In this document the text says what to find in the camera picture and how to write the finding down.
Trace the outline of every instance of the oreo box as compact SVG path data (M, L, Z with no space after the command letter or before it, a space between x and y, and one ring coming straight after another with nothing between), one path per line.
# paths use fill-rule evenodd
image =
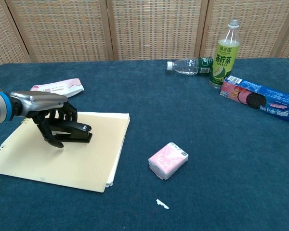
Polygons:
M229 76L221 95L289 122L289 95L247 80Z

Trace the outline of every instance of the pink tissue pack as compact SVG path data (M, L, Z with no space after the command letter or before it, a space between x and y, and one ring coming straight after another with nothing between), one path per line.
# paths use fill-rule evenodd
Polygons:
M171 177L186 161L188 154L170 142L149 158L149 168L162 180Z

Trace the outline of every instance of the empty water bottle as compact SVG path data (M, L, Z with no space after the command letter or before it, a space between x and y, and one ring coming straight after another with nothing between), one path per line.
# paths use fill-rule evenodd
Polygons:
M184 75L209 74L212 65L213 59L211 57L184 58L175 62L167 62L167 70Z

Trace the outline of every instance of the tissue packet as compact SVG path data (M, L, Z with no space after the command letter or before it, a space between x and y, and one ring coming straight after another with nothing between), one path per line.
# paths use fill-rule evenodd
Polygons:
M59 95L64 95L66 97L71 97L79 92L83 91L84 88L79 80L79 78L68 79L60 82L34 85L31 91L47 91L51 93L56 93Z
M162 180L171 177L186 161L188 154L170 142L149 158L149 168Z

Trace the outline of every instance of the snack package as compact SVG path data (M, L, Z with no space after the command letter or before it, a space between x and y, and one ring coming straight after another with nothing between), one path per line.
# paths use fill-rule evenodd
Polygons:
M68 79L60 82L34 85L31 91L47 91L51 93L56 93L59 95L64 95L66 97L72 97L79 92L83 91L84 88L79 80L79 78Z
M186 161L188 154L170 142L149 158L149 168L162 180L171 177Z
M220 95L289 122L289 94L229 76Z

